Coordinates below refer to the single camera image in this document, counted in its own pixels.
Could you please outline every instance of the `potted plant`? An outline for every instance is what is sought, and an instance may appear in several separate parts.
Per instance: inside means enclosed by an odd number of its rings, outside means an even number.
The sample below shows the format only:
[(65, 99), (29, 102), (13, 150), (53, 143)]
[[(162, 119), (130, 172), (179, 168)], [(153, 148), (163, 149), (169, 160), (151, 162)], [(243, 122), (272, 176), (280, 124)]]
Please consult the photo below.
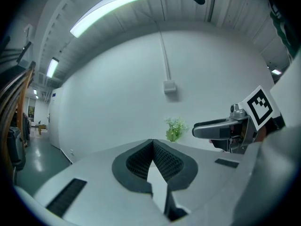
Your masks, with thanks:
[(189, 127), (184, 120), (178, 118), (166, 118), (165, 123), (169, 125), (169, 129), (166, 131), (166, 138), (171, 142), (177, 141), (184, 132), (187, 132)]

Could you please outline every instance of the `green floor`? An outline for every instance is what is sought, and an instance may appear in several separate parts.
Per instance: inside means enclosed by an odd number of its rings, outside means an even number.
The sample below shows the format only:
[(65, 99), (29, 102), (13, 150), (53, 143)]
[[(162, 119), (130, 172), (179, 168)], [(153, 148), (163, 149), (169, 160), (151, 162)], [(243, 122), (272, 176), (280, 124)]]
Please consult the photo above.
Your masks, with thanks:
[(52, 176), (69, 166), (63, 153), (52, 146), (48, 133), (31, 131), (30, 145), (26, 148), (26, 164), (17, 173), (17, 185), (33, 196)]

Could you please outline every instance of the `baseboard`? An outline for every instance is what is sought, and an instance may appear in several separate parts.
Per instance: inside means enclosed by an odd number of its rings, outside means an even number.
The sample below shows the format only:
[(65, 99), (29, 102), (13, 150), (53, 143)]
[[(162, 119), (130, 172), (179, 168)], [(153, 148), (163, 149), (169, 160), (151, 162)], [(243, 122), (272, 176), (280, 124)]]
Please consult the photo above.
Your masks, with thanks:
[(73, 162), (67, 157), (66, 153), (61, 149), (61, 152), (64, 154), (64, 156), (67, 158), (67, 160), (70, 162), (70, 164), (73, 164)]

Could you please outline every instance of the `black rectangular strip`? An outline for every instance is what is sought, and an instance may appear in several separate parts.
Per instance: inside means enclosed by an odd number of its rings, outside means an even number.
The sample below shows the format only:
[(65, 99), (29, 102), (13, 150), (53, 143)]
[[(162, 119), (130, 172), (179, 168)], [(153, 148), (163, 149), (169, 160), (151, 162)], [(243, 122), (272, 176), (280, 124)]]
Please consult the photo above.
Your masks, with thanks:
[(228, 160), (221, 159), (221, 158), (217, 159), (215, 162), (218, 163), (218, 164), (227, 166), (227, 167), (232, 167), (232, 168), (236, 168), (239, 165), (238, 162), (228, 161)]
[(73, 179), (46, 208), (57, 216), (62, 217), (86, 183), (86, 181), (80, 179)]

